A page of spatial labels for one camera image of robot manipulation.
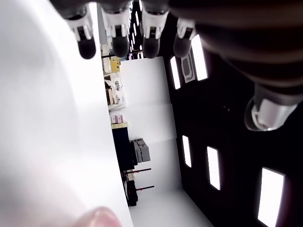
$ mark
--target yellow box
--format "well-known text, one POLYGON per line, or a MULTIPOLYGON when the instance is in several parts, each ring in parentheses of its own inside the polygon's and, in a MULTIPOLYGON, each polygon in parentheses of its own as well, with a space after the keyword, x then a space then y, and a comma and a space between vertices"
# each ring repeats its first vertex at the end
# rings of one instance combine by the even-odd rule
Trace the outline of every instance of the yellow box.
POLYGON ((111 57, 110 58, 110 66, 112 72, 120 72, 120 60, 118 57, 111 57))

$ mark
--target rectangular light panel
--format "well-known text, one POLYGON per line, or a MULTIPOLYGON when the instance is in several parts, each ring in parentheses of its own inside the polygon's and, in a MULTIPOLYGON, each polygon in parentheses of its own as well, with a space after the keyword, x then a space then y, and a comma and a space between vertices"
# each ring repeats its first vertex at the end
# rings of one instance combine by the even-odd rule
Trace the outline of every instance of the rectangular light panel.
POLYGON ((191 46, 194 54, 194 62, 196 66, 198 80, 207 79, 207 69, 204 59, 202 43, 199 35, 196 35, 191 41, 191 46))
POLYGON ((142 11, 142 2, 141 2, 141 0, 139 0, 139 6, 140 6, 140 10, 142 11))
POLYGON ((136 11, 136 21, 137 21, 137 26, 139 26, 139 18, 138 18, 138 12, 136 11))
POLYGON ((275 227, 283 193, 284 175, 262 168, 261 197, 258 219, 275 227))
POLYGON ((136 25, 133 24, 134 27, 134 36, 137 36, 136 25))
POLYGON ((210 184, 220 190, 220 171, 218 150, 207 147, 210 184))
POLYGON ((185 164, 188 165, 188 167, 191 167, 188 137, 182 136, 182 140, 183 140, 183 150, 184 150, 185 164))
POLYGON ((172 70, 172 76, 174 78, 175 89, 179 89, 181 87, 181 85, 180 85, 180 79, 179 79, 179 74, 178 74, 178 69, 177 69, 177 62, 176 62, 175 57, 173 57, 170 60, 170 65, 171 65, 171 70, 172 70))

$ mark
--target robotic hand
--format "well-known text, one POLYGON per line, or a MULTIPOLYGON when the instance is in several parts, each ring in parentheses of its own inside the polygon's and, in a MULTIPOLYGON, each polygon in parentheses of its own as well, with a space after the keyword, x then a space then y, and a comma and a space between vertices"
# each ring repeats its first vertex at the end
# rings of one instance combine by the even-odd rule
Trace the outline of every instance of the robotic hand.
MULTIPOLYGON (((74 32, 81 56, 84 59, 92 58, 96 46, 88 8, 90 0, 50 1, 74 32)), ((97 2, 105 11, 115 55, 126 56, 129 46, 129 1, 97 2)), ((284 3, 276 3, 279 7, 274 7, 273 3, 273 7, 267 6, 266 10, 262 3, 255 0, 245 3, 236 0, 224 3, 142 0, 142 3, 143 53, 146 57, 158 55, 161 33, 171 10, 179 18, 173 47, 177 57, 184 57, 190 49, 191 40, 200 34, 207 44, 206 48, 220 54, 255 83, 255 95, 247 104, 244 114, 244 122, 249 130, 278 129, 302 102, 303 79, 298 72, 303 71, 303 50, 300 52, 303 35, 296 30, 301 31, 299 25, 303 25, 301 12, 297 10, 301 3, 296 6, 285 0, 284 3), (283 12, 287 13, 287 17, 281 17, 281 9, 287 11, 283 12), (287 41, 289 37, 297 42, 287 41)))

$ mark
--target black ceiling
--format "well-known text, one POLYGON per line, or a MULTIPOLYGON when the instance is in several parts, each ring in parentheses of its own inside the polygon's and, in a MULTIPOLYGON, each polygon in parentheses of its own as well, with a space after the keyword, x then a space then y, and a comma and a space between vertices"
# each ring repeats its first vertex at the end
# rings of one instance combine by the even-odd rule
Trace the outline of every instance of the black ceiling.
POLYGON ((208 79, 174 89, 170 59, 177 19, 168 16, 161 37, 163 56, 177 130, 184 190, 215 227, 264 226, 258 221, 262 167, 285 174, 277 226, 303 226, 301 170, 303 106, 299 105, 276 131, 251 132, 245 128, 245 106, 254 84, 205 51, 208 79), (189 138, 192 168, 185 165, 182 135, 189 138), (218 149, 221 190, 209 184, 206 147, 218 149))

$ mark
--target gray machine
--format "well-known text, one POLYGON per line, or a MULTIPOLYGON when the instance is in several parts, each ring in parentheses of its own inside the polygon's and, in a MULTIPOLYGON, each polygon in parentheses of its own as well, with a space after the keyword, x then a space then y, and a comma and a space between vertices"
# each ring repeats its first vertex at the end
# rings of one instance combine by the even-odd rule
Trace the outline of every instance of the gray machine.
POLYGON ((149 147, 143 139, 133 140, 132 143, 134 143, 134 150, 138 163, 148 162, 151 160, 149 147))

